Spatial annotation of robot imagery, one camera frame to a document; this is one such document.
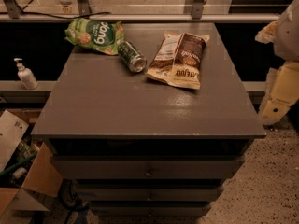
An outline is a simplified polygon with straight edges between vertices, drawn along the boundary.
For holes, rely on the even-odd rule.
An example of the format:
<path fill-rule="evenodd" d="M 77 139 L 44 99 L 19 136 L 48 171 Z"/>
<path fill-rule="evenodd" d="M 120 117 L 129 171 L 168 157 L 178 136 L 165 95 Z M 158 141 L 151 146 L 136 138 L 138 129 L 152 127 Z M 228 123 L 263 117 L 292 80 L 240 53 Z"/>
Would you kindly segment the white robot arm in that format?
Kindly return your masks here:
<path fill-rule="evenodd" d="M 279 69 L 269 69 L 259 107 L 261 123 L 273 125 L 299 101 L 299 0 L 293 0 L 276 21 L 257 33 L 255 40 L 272 43 L 275 55 L 284 61 Z"/>

